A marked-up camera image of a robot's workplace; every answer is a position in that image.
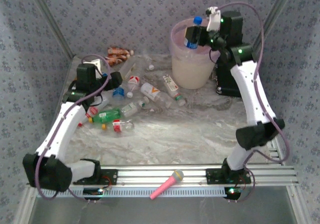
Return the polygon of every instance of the red label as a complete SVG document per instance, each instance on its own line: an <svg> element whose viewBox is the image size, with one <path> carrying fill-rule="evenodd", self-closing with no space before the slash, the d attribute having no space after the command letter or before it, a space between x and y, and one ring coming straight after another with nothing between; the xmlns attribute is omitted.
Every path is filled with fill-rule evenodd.
<svg viewBox="0 0 320 224"><path fill-rule="evenodd" d="M121 132L120 120L113 121L113 130L115 132Z"/></svg>
<svg viewBox="0 0 320 224"><path fill-rule="evenodd" d="M92 115L97 115L98 114L98 109L96 107L90 107L89 111Z"/></svg>

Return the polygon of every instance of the green plastic bottle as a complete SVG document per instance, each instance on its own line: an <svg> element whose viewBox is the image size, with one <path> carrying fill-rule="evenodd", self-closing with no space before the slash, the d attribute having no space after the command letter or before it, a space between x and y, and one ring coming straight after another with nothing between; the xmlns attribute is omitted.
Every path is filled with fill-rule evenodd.
<svg viewBox="0 0 320 224"><path fill-rule="evenodd" d="M120 119L120 117L120 109L112 109L101 111L98 115L89 118L89 122L105 124Z"/></svg>

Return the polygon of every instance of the wall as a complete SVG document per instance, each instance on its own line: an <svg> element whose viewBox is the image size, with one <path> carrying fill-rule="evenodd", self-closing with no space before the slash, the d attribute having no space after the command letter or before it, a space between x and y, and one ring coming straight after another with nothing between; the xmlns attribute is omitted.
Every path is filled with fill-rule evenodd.
<svg viewBox="0 0 320 224"><path fill-rule="evenodd" d="M167 53L170 29L180 20L205 16L210 6L253 4L265 18L275 0L46 0L72 51L105 54L109 46ZM258 22L241 8L244 40L257 37Z"/></svg>
<svg viewBox="0 0 320 224"><path fill-rule="evenodd" d="M286 122L291 158L320 223L320 0L289 0L266 41L261 79Z"/></svg>
<svg viewBox="0 0 320 224"><path fill-rule="evenodd" d="M32 0L0 0L0 223L26 183L22 159L43 141L69 61Z"/></svg>

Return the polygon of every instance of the marble surface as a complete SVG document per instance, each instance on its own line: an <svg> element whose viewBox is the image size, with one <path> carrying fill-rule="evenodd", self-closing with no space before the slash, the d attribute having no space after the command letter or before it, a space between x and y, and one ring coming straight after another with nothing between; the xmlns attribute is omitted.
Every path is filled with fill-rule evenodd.
<svg viewBox="0 0 320 224"><path fill-rule="evenodd" d="M141 57L133 57L142 63ZM171 70L168 55L154 55L154 71L144 72L142 82L149 82L166 91L160 77ZM68 85L76 76L80 59L75 57L68 75ZM174 105L166 110L149 103L138 115L132 117L134 131L117 135L113 130L103 131L99 125L86 123L78 127L66 152L66 163L81 158L92 158L108 165L134 164L208 164L222 163L236 144L235 131L246 126L246 113L240 98L219 96L215 93L215 82L208 80L198 90L181 88L187 98L183 107ZM136 92L134 99L142 94ZM111 103L107 108L125 105L131 101ZM266 163L255 154L250 160Z"/></svg>

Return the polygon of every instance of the translucent bucket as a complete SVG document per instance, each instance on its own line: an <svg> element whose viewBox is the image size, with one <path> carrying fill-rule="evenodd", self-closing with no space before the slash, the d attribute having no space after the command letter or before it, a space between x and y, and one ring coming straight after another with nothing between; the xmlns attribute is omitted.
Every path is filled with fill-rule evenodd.
<svg viewBox="0 0 320 224"><path fill-rule="evenodd" d="M192 25L193 19L183 20L173 27L170 35L173 78L178 85L191 90L205 85L215 66L209 58L209 46L190 50L184 45L186 28ZM207 26L208 21L203 20L202 25ZM212 60L216 61L219 55L218 51L211 52Z"/></svg>

